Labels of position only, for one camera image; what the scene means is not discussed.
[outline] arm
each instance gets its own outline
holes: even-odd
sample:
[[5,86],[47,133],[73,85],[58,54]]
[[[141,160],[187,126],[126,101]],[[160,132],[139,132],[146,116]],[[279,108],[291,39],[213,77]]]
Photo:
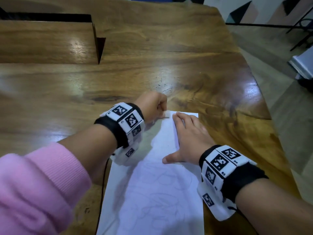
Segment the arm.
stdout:
[[[163,163],[186,161],[198,165],[203,152],[215,145],[214,140],[197,117],[178,112],[173,119],[180,149],[163,158]],[[268,179],[257,179],[244,186],[235,202],[261,235],[312,233],[313,206],[293,197]]]
[[[163,116],[167,98],[157,92],[134,103],[145,122]],[[0,234],[58,234],[91,185],[90,177],[117,147],[114,135],[92,125],[58,143],[20,157],[0,158]]]

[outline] wooden panel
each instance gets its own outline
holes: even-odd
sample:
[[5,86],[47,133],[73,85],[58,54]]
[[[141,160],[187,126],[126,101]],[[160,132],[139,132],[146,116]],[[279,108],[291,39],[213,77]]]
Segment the wooden panel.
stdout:
[[[168,96],[170,110],[199,113],[217,143],[237,148],[273,182],[299,196],[264,98],[216,8],[0,0],[6,11],[31,11],[33,5],[46,12],[91,14],[106,43],[100,65],[0,64],[1,154],[24,154],[58,141],[92,124],[114,103],[158,90]],[[98,209],[94,194],[100,192],[90,193],[88,206]],[[76,214],[85,209],[77,206]],[[96,214],[75,220],[63,234],[94,234]],[[204,221],[206,234],[255,234],[238,214],[219,222],[204,206]]]
[[92,23],[0,21],[0,63],[98,64]]

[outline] floor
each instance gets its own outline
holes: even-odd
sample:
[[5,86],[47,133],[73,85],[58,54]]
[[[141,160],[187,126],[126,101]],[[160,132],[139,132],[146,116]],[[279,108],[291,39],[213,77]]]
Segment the floor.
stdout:
[[298,85],[287,64],[304,46],[289,50],[306,34],[295,29],[230,26],[234,40],[263,93],[301,196],[313,204],[313,94]]

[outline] pink sleeve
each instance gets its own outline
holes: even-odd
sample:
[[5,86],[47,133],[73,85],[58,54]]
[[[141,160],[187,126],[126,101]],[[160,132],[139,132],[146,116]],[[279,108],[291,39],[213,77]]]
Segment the pink sleeve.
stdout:
[[0,234],[60,233],[90,186],[87,171],[56,142],[24,157],[1,157]]

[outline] hand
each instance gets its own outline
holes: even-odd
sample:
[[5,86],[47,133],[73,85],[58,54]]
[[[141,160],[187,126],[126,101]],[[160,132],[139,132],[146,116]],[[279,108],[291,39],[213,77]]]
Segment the hand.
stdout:
[[168,164],[185,161],[198,165],[201,155],[216,143],[194,115],[177,112],[173,114],[173,120],[177,129],[179,150],[164,157],[162,162]]
[[151,123],[157,118],[165,117],[167,96],[156,91],[149,91],[139,96],[134,104],[141,109],[145,123]]

